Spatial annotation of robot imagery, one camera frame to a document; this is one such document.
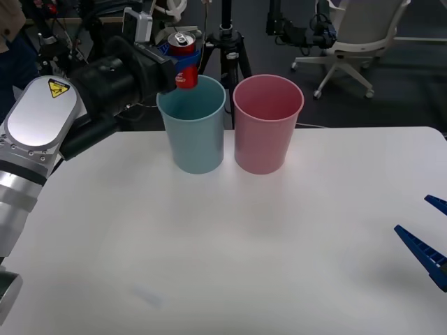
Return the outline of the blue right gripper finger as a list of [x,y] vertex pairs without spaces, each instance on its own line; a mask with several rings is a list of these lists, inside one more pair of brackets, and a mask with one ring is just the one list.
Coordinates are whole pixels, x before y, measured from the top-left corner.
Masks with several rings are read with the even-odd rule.
[[437,287],[446,292],[446,256],[411,234],[401,225],[396,225],[394,231],[425,268]]
[[447,214],[447,201],[437,198],[433,195],[426,195],[424,200],[437,208],[441,213]]

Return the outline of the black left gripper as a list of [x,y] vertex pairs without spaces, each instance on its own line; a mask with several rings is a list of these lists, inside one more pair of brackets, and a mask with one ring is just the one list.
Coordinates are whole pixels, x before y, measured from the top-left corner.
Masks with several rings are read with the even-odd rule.
[[133,47],[138,65],[141,102],[151,96],[175,90],[175,76],[188,68],[194,68],[193,74],[198,75],[200,50],[188,54],[175,54],[168,42],[157,47],[149,43],[134,43]]

